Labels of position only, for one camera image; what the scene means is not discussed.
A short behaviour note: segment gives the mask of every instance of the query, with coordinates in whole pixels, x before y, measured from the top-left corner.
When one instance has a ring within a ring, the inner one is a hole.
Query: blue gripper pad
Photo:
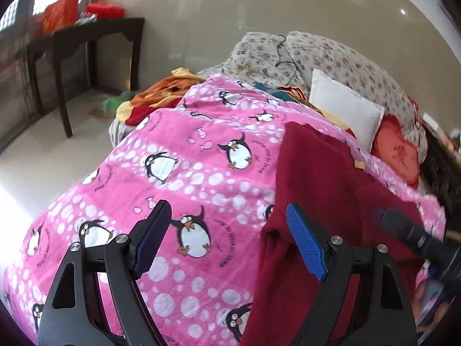
[[[288,228],[303,257],[307,270],[311,274],[316,275],[319,281],[323,281],[328,273],[325,266],[323,250],[317,243],[301,215],[298,213],[294,204],[289,204],[287,206],[286,218]]]
[[[171,222],[171,205],[161,200],[154,207],[145,221],[150,224],[144,237],[137,242],[136,261],[132,272],[136,279],[140,279],[152,266],[155,255]]]

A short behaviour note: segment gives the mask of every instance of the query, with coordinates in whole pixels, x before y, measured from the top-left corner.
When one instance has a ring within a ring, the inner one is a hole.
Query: table leg
[[[29,56],[29,54],[27,54],[27,68],[29,70],[29,81],[31,82],[32,96],[35,101],[35,107],[37,108],[38,114],[44,116],[45,111],[43,110],[43,103],[41,102],[40,90],[38,88],[37,68],[35,66],[36,60],[37,59],[35,55]]]
[[[97,65],[96,65],[96,40],[87,42],[87,64],[90,88],[95,88],[98,84]]]
[[[130,74],[130,90],[137,91],[138,88],[138,73],[139,73],[139,57],[141,55],[141,37],[133,40],[133,52],[131,53],[131,74]]]
[[[62,86],[61,77],[61,62],[53,61],[54,78],[56,80],[56,89],[58,91],[59,113],[61,114],[62,125],[64,127],[65,136],[70,138],[72,136],[72,127],[67,114],[67,107],[65,104],[64,88]]]

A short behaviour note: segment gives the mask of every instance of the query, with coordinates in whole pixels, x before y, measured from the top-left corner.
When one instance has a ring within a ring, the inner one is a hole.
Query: black wire
[[[296,71],[299,73],[299,75],[302,77],[301,75],[301,71],[299,70],[298,68],[298,65],[296,65],[296,63],[294,62],[294,59],[292,56],[290,56],[290,54],[288,54],[290,56],[290,59],[291,61],[282,61],[282,55],[280,54],[280,48],[282,47],[282,44],[285,43],[285,41],[287,41],[287,38],[284,36],[284,35],[279,35],[281,37],[283,37],[283,41],[281,41],[278,45],[277,45],[277,53],[278,53],[278,62],[276,63],[275,67],[279,66],[281,63],[292,63],[294,65],[294,67],[296,68],[294,70],[294,73],[293,75],[291,76],[290,80],[285,84],[285,87],[288,86],[291,81],[293,80],[294,76],[296,75]]]

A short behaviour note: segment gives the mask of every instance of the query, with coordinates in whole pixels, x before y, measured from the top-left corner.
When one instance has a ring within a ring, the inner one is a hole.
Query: wall
[[[194,71],[224,61],[247,31],[307,31],[351,46],[387,70],[446,129],[461,125],[461,65],[409,0],[111,0],[146,18],[140,85],[179,66]],[[105,38],[100,80],[127,87],[130,45]]]

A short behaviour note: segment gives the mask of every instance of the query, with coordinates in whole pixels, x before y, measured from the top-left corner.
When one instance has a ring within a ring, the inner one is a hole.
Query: white pillow
[[[312,74],[309,102],[343,121],[367,151],[371,151],[384,116],[383,106],[364,99],[318,69],[314,69]]]

